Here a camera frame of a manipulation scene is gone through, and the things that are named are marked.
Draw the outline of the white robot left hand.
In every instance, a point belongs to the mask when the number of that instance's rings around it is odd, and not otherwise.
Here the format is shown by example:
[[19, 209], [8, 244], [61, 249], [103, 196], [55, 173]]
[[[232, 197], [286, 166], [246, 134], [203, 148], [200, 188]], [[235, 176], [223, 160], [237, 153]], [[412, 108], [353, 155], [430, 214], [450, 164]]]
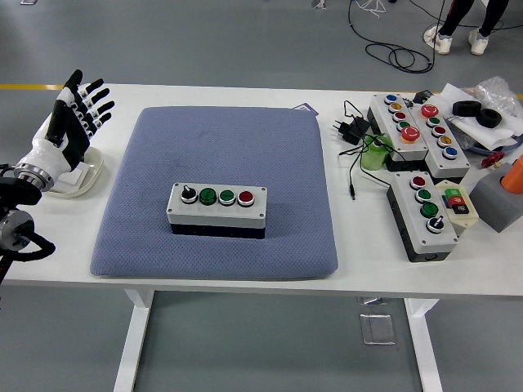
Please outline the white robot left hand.
[[83, 160], [91, 138], [111, 119], [112, 100], [103, 79], [83, 84], [77, 69], [57, 96], [52, 112], [37, 130], [32, 149], [15, 168], [15, 176], [42, 182], [50, 189], [57, 179]]

